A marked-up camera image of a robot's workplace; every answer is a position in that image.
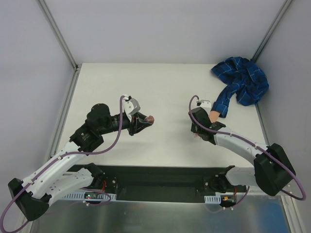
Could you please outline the red nail polish bottle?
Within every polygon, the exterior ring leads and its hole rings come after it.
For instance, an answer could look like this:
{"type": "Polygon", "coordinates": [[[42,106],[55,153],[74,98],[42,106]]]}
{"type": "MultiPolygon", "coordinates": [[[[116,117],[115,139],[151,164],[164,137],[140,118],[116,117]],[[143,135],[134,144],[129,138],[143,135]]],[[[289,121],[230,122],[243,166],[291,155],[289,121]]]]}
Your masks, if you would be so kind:
{"type": "Polygon", "coordinates": [[[154,119],[153,116],[147,116],[144,120],[145,120],[146,122],[148,122],[148,123],[151,123],[151,124],[153,124],[154,121],[155,121],[155,119],[154,119]]]}

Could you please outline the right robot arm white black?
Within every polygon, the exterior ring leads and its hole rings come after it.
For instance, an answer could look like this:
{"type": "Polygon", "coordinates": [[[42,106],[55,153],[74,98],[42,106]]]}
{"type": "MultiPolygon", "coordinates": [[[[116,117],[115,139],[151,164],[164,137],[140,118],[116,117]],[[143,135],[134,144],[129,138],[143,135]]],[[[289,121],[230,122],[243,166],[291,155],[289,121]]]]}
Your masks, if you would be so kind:
{"type": "Polygon", "coordinates": [[[206,110],[197,107],[189,110],[191,131],[204,141],[225,148],[251,164],[242,168],[228,166],[215,179],[219,192],[228,192],[237,185],[256,186],[269,196],[282,192],[296,178],[295,170],[282,146],[270,146],[247,139],[224,124],[212,123],[206,110]]]}

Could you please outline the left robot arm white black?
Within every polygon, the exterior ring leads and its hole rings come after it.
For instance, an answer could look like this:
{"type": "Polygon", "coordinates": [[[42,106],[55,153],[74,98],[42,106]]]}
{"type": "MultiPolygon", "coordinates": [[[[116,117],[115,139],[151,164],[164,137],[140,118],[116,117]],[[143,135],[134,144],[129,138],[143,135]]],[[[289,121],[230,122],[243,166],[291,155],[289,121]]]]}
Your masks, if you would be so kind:
{"type": "Polygon", "coordinates": [[[106,104],[94,105],[84,124],[53,158],[32,175],[22,180],[14,178],[8,183],[12,199],[28,221],[40,218],[68,193],[89,186],[93,189],[103,187],[104,172],[94,163],[72,175],[63,175],[79,161],[93,155],[104,143],[104,134],[127,130],[133,136],[154,123],[153,116],[139,112],[140,106],[135,100],[122,101],[120,109],[119,114],[112,116],[106,104]]]}

